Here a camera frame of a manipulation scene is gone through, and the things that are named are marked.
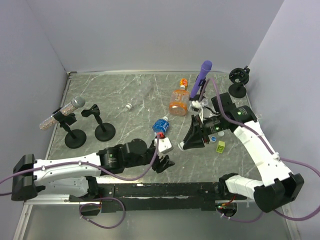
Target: marble tabletop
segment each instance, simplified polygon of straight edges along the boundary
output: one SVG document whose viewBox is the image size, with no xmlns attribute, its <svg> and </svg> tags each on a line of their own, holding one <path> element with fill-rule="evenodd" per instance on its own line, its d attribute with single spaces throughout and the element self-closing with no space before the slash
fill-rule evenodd
<svg viewBox="0 0 320 240">
<path fill-rule="evenodd" d="M 104 148 L 124 144 L 133 139 L 142 139 L 147 145 L 154 138 L 152 126 L 157 119 L 168 116 L 170 127 L 166 133 L 174 149 L 168 154 L 175 165 L 157 174 L 150 170 L 143 178 L 135 181 L 139 183 L 183 183 L 183 182 L 215 182 L 219 177 L 228 173 L 238 173 L 244 177 L 260 180 L 260 174 L 255 167 L 250 155 L 241 142 L 229 130 L 223 137 L 217 140 L 225 142 L 222 154 L 216 152 L 217 143 L 210 143 L 205 148 L 195 148 L 181 151 L 178 148 L 191 124 L 192 112 L 185 117 L 172 116 L 168 107 L 172 92 L 179 87 L 181 78 L 186 78 L 191 87 L 197 73 L 141 73 L 141 74 L 77 74 L 72 73 L 69 78 L 69 87 L 66 92 L 65 103 L 69 103 L 75 96 L 81 95 L 86 104 L 74 113 L 77 122 L 71 129 L 81 129 L 87 135 L 85 144 L 78 149 L 66 147 L 64 138 L 66 132 L 58 127 L 49 152 L 48 159 L 65 159 L 80 157 Z M 215 77 L 220 93 L 228 92 L 231 81 L 226 73 L 209 73 L 208 77 Z M 124 106 L 132 95 L 139 89 L 139 85 L 146 80 L 154 82 L 154 88 L 144 98 L 141 105 L 133 107 L 130 111 L 123 111 Z M 209 99 L 214 97 L 215 91 L 209 83 L 205 96 Z M 248 105 L 246 97 L 232 101 L 239 106 Z M 93 116 L 88 118 L 81 116 L 83 109 L 89 109 L 97 104 L 103 122 L 111 123 L 116 129 L 114 138 L 107 142 L 98 141 L 95 138 L 97 122 Z M 147 166 L 127 168 L 121 174 L 123 177 L 136 177 Z M 124 181 L 110 176 L 97 178 L 98 183 L 123 183 Z"/>
</svg>

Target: yellow-green cube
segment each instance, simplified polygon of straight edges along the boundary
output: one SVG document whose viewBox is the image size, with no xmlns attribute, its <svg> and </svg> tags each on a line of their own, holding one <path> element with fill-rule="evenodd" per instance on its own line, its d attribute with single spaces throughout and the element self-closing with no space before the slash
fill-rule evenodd
<svg viewBox="0 0 320 240">
<path fill-rule="evenodd" d="M 216 152 L 222 154 L 225 149 L 226 143 L 224 141 L 218 141 L 218 146 L 216 147 Z"/>
</svg>

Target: white wall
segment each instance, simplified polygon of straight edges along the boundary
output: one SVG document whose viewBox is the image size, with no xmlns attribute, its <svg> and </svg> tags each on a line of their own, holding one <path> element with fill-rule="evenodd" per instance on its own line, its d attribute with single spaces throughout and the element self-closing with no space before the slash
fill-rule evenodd
<svg viewBox="0 0 320 240">
<path fill-rule="evenodd" d="M 44 158 L 52 130 L 38 124 L 58 108 L 67 74 L 25 0 L 0 1 L 0 179 L 29 153 Z M 12 181 L 0 186 L 10 192 Z M 22 202 L 0 197 L 0 239 L 13 238 Z"/>
<path fill-rule="evenodd" d="M 229 72 L 252 60 L 283 0 L 27 0 L 68 71 Z"/>
<path fill-rule="evenodd" d="M 320 170 L 320 1 L 285 0 L 250 63 L 248 93 L 262 128 L 281 156 Z M 303 217 L 320 204 L 320 179 L 289 164 L 305 184 L 293 203 Z M 298 228 L 303 240 L 320 237 L 320 215 Z"/>
</svg>

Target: microphone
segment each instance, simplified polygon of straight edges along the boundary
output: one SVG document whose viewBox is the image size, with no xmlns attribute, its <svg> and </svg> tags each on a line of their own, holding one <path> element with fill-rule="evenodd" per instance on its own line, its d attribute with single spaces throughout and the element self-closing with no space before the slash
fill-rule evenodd
<svg viewBox="0 0 320 240">
<path fill-rule="evenodd" d="M 68 116 L 69 114 L 72 114 L 75 110 L 78 108 L 82 108 L 86 104 L 86 100 L 82 96 L 76 96 L 74 99 L 72 99 L 71 102 L 69 102 L 67 105 L 65 105 L 63 108 L 61 108 L 59 111 L 64 115 Z M 47 130 L 51 126 L 58 123 L 58 121 L 54 118 L 53 115 L 48 117 L 46 120 L 44 120 L 42 123 L 39 124 L 39 128 L 41 130 Z"/>
<path fill-rule="evenodd" d="M 211 68 L 212 68 L 211 61 L 206 60 L 202 63 L 200 73 L 199 73 L 198 77 L 196 78 L 194 86 L 193 86 L 192 91 L 190 93 L 191 99 L 193 99 L 197 95 L 199 88 L 202 86 L 207 74 L 211 71 Z"/>
</svg>

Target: orange bottle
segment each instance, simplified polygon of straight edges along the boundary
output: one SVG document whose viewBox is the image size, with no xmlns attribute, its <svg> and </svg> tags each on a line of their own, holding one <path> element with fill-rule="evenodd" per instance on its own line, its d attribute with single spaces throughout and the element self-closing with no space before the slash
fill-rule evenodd
<svg viewBox="0 0 320 240">
<path fill-rule="evenodd" d="M 169 113 L 175 116 L 184 116 L 188 112 L 190 93 L 186 90 L 188 81 L 183 78 L 180 81 L 180 88 L 173 91 L 169 104 Z"/>
</svg>

